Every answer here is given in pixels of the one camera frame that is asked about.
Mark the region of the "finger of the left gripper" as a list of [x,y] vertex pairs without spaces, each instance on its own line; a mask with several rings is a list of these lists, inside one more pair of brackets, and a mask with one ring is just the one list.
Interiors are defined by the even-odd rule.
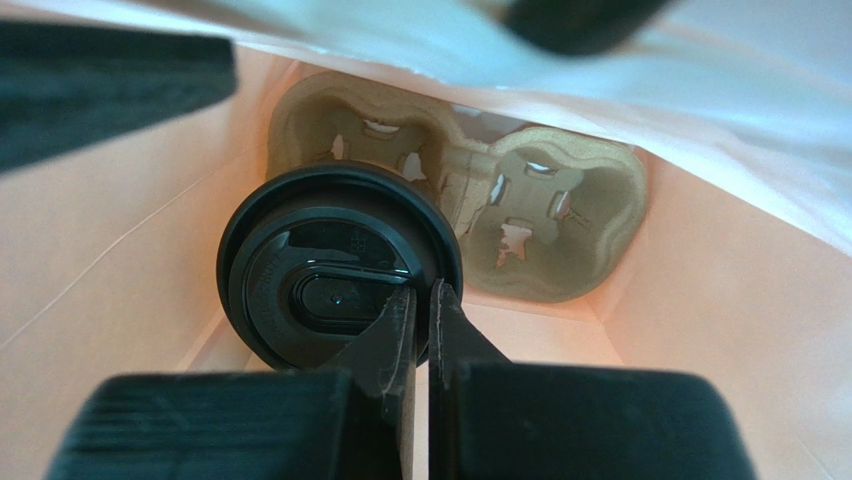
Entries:
[[201,110],[236,88],[225,38],[4,20],[1,172]]

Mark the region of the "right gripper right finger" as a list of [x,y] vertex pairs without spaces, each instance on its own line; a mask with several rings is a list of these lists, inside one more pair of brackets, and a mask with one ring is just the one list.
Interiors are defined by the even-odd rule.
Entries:
[[675,371],[509,360],[437,281],[429,320],[433,479],[752,479],[732,412]]

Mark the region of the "black plastic cup lid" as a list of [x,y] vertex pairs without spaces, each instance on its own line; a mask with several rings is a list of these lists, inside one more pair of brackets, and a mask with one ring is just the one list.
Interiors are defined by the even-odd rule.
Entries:
[[414,292],[415,352],[424,358],[437,280],[463,291],[446,217],[402,176],[355,161],[303,165],[262,184],[230,218],[216,258],[227,319],[276,370],[330,360],[398,287]]

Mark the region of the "grey pulp cup carrier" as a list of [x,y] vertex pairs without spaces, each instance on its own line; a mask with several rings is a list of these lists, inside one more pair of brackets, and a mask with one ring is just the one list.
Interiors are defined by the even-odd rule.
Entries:
[[401,173],[459,240],[466,281],[493,295],[559,303],[615,270],[646,212],[646,170],[624,145],[531,126],[484,142],[444,101],[339,73],[309,76],[275,106],[267,174],[329,159]]

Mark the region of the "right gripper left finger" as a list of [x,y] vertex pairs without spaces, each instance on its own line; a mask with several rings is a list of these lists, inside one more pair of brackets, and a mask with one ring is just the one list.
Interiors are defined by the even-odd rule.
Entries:
[[417,297],[398,287],[321,367],[124,375],[70,424],[51,479],[408,479]]

